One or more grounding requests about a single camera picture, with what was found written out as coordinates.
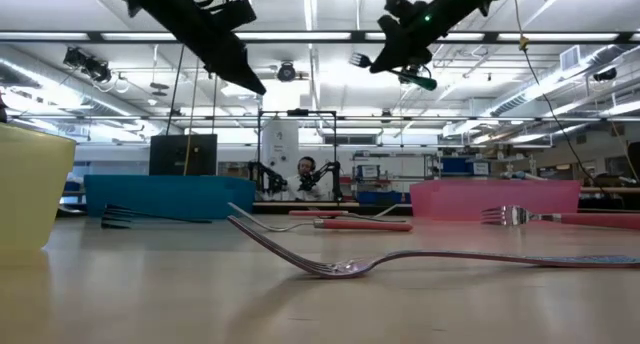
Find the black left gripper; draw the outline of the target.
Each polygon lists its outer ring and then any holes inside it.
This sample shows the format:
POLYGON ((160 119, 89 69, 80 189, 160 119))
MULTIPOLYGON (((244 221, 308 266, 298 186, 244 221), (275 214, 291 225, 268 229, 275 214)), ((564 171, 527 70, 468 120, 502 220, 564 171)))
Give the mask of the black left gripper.
POLYGON ((227 82, 264 95, 264 87, 248 63, 245 44, 233 33, 235 17, 230 8, 213 14, 198 0, 122 0, 130 17, 146 11, 188 47, 203 63, 208 73, 227 82))

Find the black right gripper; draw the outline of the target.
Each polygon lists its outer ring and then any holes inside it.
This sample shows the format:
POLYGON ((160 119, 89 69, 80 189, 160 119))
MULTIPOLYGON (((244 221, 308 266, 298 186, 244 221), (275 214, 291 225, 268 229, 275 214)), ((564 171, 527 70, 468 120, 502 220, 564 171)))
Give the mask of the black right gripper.
POLYGON ((431 0, 415 1, 411 17, 398 18, 399 24, 382 25, 384 46, 369 71, 379 73, 397 67, 427 64, 433 54, 428 49, 436 37, 448 31, 474 10, 487 16, 492 2, 499 0, 431 0))

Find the dark green handled fork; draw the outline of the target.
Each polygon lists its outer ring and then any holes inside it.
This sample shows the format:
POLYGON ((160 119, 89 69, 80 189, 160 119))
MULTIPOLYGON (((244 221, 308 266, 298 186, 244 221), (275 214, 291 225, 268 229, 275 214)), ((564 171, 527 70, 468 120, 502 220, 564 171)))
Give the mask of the dark green handled fork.
MULTIPOLYGON (((373 65, 370 58, 361 53, 353 53, 349 58, 349 63, 365 69, 370 69, 373 65)), ((388 73, 395 75, 401 84, 414 84, 427 91, 434 91, 438 86, 437 81, 430 75, 430 71, 428 71, 429 75, 427 77, 421 76, 419 71, 411 71, 408 69, 402 69, 400 71, 388 70, 388 73)))

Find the red handled fork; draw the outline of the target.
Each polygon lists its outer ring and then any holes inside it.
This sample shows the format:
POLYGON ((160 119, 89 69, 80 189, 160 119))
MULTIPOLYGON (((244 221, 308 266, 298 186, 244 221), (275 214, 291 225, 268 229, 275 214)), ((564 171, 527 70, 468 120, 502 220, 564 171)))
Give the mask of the red handled fork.
POLYGON ((487 225, 514 227, 532 221, 640 231, 640 214, 638 213, 537 214, 519 206, 499 206, 481 212, 481 223, 487 225))
POLYGON ((408 205, 394 204, 372 216, 366 216, 366 215, 349 212, 345 210, 319 210, 317 208, 311 208, 307 210, 291 210, 289 212, 289 215, 296 216, 296 217, 317 217, 317 218, 323 218, 323 219, 335 219, 339 217, 345 217, 345 218, 353 218, 353 219, 359 219, 359 220, 368 220, 373 222, 396 223, 395 219, 389 219, 388 216, 400 208, 408 208, 408 205))
POLYGON ((285 227, 277 227, 267 225, 260 221, 252 214, 248 213, 244 209, 240 208, 234 203, 228 202, 228 206, 234 209, 236 212, 246 217, 256 226, 269 231, 269 232, 287 232, 298 227, 308 226, 315 229, 326 230, 367 230, 367 231, 392 231, 392 232, 410 232, 413 230, 413 226, 405 221, 396 221, 396 223, 384 223, 373 222, 368 220, 359 220, 353 218, 339 217, 335 219, 323 219, 317 217, 304 217, 307 218, 306 222, 294 223, 285 227))

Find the black fork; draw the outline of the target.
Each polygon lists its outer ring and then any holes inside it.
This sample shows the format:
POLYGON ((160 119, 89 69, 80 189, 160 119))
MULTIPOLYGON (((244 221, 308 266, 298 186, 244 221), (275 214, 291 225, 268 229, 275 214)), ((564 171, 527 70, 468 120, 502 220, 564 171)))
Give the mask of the black fork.
POLYGON ((102 229, 131 229, 132 224, 137 221, 153 220, 153 221, 169 221, 177 223, 189 224, 211 224, 211 220, 207 219, 188 219, 178 218, 164 215, 151 214, 136 211, 130 208, 107 204, 104 208, 100 219, 102 229))

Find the iridescent purple blue fork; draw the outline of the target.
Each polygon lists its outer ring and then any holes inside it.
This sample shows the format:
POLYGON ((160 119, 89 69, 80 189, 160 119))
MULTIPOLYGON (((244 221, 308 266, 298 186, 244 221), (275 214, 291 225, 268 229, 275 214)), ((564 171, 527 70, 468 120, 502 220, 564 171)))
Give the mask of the iridescent purple blue fork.
POLYGON ((240 232, 286 262, 308 274, 326 279, 356 278, 370 272, 380 264, 393 260, 419 257, 484 260, 551 268, 640 269, 640 258, 620 255, 544 257, 441 250, 402 250, 369 259, 347 259, 335 263, 324 263, 307 259, 288 250, 250 228, 235 216, 229 216, 227 220, 240 232))

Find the round black ceiling fixture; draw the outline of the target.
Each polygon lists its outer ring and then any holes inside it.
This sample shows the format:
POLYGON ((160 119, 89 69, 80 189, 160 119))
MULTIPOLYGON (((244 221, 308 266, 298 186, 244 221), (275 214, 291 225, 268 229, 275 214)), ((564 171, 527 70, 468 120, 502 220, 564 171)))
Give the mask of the round black ceiling fixture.
POLYGON ((290 61, 283 61, 276 73, 276 78, 280 82, 292 82, 296 79, 294 64, 290 61))

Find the black overhead light bar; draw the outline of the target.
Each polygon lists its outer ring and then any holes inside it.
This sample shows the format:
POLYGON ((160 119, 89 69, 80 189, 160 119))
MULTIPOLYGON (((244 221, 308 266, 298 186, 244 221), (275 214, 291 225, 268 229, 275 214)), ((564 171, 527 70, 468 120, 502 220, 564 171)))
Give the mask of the black overhead light bar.
MULTIPOLYGON (((374 31, 242 31, 242 41, 252 44, 311 43, 311 44, 374 44, 384 41, 384 34, 374 31)), ((640 31, 635 32, 527 32, 532 44, 540 45, 596 45, 605 43, 640 44, 640 31)), ((515 44, 517 32, 452 31, 436 40, 438 44, 515 44)), ((175 44, 169 32, 100 32, 100 31, 0 31, 0 43, 51 42, 94 44, 175 44)))

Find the white background machine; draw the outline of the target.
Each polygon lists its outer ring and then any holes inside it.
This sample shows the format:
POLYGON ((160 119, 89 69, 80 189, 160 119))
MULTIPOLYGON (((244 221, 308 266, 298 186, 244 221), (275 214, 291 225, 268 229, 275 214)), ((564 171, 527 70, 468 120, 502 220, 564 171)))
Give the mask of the white background machine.
POLYGON ((288 179, 297 174, 299 154, 298 123, 272 118, 261 129, 261 163, 288 179))

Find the black background monitor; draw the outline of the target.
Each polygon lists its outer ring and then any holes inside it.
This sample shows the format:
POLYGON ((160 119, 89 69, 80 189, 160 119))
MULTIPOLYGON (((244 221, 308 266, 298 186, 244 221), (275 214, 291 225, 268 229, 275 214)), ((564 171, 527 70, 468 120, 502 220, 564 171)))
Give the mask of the black background monitor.
POLYGON ((217 136, 158 135, 151 138, 150 175, 215 176, 217 136))

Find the blue storage crate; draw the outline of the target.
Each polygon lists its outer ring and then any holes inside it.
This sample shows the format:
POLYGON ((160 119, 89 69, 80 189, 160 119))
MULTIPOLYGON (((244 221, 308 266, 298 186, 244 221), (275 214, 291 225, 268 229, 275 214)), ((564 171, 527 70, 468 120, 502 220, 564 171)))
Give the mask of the blue storage crate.
POLYGON ((382 206, 410 203, 410 194, 403 188, 395 188, 392 176, 383 171, 380 165, 357 165, 352 189, 360 204, 382 206))
POLYGON ((440 174, 442 176, 486 177, 491 174, 491 167, 488 161, 471 157, 442 157, 440 166, 440 174))

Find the person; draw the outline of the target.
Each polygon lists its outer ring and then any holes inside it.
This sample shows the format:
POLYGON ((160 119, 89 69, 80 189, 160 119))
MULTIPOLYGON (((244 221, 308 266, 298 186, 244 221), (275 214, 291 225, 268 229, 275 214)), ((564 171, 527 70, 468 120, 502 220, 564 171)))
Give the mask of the person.
POLYGON ((319 185, 309 186, 306 183, 307 179, 312 178, 315 167, 315 160, 309 156, 304 156, 298 161, 297 173, 286 179, 288 199, 290 201, 325 200, 325 195, 319 185))

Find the blue plastic bin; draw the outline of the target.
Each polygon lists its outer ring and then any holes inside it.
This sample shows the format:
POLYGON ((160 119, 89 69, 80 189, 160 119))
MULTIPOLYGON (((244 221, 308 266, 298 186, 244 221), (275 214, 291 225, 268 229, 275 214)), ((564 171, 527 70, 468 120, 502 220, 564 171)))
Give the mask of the blue plastic bin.
POLYGON ((100 217, 107 206, 183 219, 224 219, 235 204, 253 208, 254 182, 224 176, 86 175, 88 215, 100 217))

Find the pink plastic bin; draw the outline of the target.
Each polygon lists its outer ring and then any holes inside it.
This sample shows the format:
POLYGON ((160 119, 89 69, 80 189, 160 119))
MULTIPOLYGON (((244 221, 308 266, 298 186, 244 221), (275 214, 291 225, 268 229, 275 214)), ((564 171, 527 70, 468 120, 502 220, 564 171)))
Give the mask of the pink plastic bin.
POLYGON ((535 213, 575 213, 573 180, 429 180, 410 186, 412 213, 437 221, 477 221, 485 209, 520 206, 535 213))

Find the yellow plastic bin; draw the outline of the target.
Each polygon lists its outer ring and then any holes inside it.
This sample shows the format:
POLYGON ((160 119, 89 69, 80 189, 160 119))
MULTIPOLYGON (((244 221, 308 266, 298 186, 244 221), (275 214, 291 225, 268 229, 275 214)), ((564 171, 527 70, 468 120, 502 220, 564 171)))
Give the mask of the yellow plastic bin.
POLYGON ((0 250, 38 250, 55 222, 76 142, 0 123, 0 250))

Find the black background station frame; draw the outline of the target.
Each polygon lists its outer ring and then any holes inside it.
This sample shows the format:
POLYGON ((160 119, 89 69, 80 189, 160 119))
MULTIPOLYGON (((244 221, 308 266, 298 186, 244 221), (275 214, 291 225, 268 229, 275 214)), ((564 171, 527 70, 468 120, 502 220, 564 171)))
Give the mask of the black background station frame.
MULTIPOLYGON (((264 123, 272 118, 292 120, 298 123, 299 128, 299 154, 302 157, 309 156, 301 152, 302 130, 306 124, 313 124, 319 128, 322 122, 330 119, 337 123, 337 114, 334 111, 312 111, 308 109, 290 109, 287 111, 260 110, 257 117, 257 157, 249 163, 249 179, 256 183, 257 197, 267 201, 290 201, 287 193, 287 181, 281 175, 267 168, 261 159, 261 129, 264 123)), ((324 201, 340 202, 343 194, 340 188, 341 164, 337 157, 332 157, 321 164, 316 161, 316 167, 311 179, 307 179, 309 186, 319 185, 325 195, 324 201)))

